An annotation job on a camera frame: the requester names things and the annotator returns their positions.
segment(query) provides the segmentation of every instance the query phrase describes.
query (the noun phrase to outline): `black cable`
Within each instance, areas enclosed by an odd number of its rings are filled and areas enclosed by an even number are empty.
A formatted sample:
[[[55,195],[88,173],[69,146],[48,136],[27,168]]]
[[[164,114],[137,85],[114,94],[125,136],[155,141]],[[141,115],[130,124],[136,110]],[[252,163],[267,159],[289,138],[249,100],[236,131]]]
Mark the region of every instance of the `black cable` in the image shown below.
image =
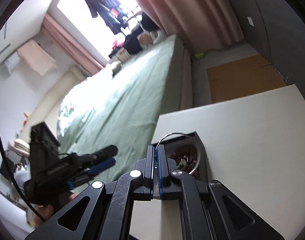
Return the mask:
[[[19,186],[18,186],[16,180],[14,179],[14,175],[12,174],[11,169],[10,169],[10,167],[9,167],[9,164],[8,164],[8,162],[7,162],[7,156],[6,156],[5,150],[4,150],[3,146],[2,146],[1,137],[0,137],[0,154],[1,154],[1,157],[2,157],[2,159],[3,159],[4,164],[5,164],[5,166],[6,166],[6,169],[7,169],[8,173],[9,173],[9,176],[10,176],[10,178],[11,178],[11,181],[12,181],[12,183],[14,184],[14,187],[16,188],[16,190],[18,191],[20,197],[23,199],[23,201],[25,201],[25,203],[27,204],[27,206],[28,206],[28,207],[29,207],[29,208],[30,208],[30,209],[31,209],[31,210],[32,210],[32,211],[33,211],[33,212],[43,221],[43,222],[46,222],[46,220],[43,218],[43,216],[40,215],[40,214],[38,213],[38,211],[29,203],[28,199],[27,199],[26,196],[22,193],[22,191],[21,191],[21,189],[19,188]]]

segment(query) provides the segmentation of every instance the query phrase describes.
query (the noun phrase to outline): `white wall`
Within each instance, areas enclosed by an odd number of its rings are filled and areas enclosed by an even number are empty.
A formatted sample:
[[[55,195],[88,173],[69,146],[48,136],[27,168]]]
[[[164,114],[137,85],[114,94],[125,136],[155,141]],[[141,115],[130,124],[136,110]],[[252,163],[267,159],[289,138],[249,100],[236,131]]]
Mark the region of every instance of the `white wall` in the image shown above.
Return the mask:
[[[23,240],[33,231],[27,224],[26,213],[0,194],[0,220],[14,239]]]
[[[43,33],[35,36],[34,40],[54,55],[57,70],[50,70],[40,76],[26,64],[22,64],[9,76],[6,69],[0,68],[0,134],[5,149],[7,141],[13,140],[15,133],[19,133],[22,128],[23,112],[32,113],[47,91],[75,64]],[[1,175],[0,191],[9,191],[9,184]]]
[[[71,21],[57,7],[60,0],[52,0],[48,13],[78,41],[100,64],[105,66],[108,61],[99,51],[86,39],[86,37],[71,23]]]
[[[0,31],[0,51],[11,44],[0,54],[0,63],[18,46],[37,35],[51,0],[25,0],[14,11]]]

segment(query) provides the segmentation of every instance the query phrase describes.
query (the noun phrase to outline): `green bed sheet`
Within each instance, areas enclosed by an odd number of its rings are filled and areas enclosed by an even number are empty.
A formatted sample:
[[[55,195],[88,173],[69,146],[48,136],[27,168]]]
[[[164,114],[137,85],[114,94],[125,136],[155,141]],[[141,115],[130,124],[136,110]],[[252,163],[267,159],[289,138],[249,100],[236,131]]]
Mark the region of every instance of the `green bed sheet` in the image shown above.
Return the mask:
[[[147,154],[159,115],[179,110],[183,55],[183,41],[170,36],[124,64],[109,84],[95,86],[98,97],[66,129],[61,151],[83,155],[113,144],[118,147],[116,165],[95,180],[109,183],[133,170]]]

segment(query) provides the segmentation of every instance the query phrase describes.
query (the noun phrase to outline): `black jacket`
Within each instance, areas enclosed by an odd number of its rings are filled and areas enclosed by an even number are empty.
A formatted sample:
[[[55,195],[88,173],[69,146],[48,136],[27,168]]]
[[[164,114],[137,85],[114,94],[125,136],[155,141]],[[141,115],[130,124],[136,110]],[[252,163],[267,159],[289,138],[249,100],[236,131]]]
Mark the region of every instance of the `black jacket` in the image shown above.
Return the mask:
[[[99,14],[113,34],[119,33],[121,27],[125,28],[127,26],[122,19],[123,16],[126,16],[126,13],[120,7],[118,0],[85,0],[85,2],[89,7],[91,16],[96,18]],[[117,18],[111,14],[111,9],[119,12]]]

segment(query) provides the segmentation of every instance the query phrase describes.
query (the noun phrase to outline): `window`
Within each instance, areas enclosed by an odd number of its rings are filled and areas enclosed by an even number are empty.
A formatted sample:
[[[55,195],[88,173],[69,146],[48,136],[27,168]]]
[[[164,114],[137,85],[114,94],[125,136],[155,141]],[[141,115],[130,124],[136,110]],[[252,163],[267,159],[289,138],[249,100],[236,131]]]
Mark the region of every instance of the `window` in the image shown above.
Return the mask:
[[[128,17],[134,15],[134,12],[140,10],[135,0],[119,0],[128,13]],[[117,36],[123,36],[122,33],[114,35],[104,20],[98,15],[92,18],[85,0],[60,0],[57,7],[71,21],[71,23],[85,36],[85,38],[102,54],[105,59],[109,60],[108,55],[111,53],[113,42]],[[141,16],[137,16],[129,21],[129,28],[132,29]]]

